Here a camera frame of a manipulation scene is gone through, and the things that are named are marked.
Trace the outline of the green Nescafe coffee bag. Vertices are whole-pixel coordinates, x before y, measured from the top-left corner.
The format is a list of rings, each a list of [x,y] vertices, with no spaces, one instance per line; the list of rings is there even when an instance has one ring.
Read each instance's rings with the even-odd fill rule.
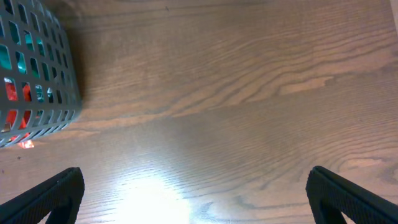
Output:
[[[1,80],[15,79],[30,85],[32,102],[55,103],[58,69],[53,65],[52,46],[43,42],[24,23],[1,18]]]

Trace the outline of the red spaghetti pasta pack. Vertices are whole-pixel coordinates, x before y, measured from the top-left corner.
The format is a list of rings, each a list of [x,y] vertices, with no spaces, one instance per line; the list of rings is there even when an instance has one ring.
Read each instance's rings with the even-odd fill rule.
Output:
[[[1,147],[17,144],[23,149],[34,148],[34,143],[30,139],[32,131],[28,131],[33,111],[24,108],[26,103],[32,102],[29,83],[22,82],[22,86],[17,86],[15,79],[6,77],[3,92]]]

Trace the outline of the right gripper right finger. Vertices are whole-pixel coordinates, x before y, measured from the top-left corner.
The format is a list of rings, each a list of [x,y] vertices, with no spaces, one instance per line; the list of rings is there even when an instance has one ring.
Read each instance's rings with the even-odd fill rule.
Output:
[[[309,173],[306,193],[316,223],[397,223],[397,205],[322,167]]]

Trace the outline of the grey plastic basket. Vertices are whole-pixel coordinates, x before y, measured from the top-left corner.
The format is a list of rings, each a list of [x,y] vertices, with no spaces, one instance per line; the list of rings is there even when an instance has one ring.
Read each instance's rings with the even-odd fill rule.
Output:
[[[1,147],[33,147],[82,111],[67,33],[36,0],[1,0]]]

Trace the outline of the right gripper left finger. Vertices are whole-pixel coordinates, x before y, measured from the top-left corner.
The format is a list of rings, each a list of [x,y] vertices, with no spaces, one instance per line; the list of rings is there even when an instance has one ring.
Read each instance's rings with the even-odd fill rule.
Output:
[[[85,191],[79,167],[70,167],[1,204],[1,223],[75,223]]]

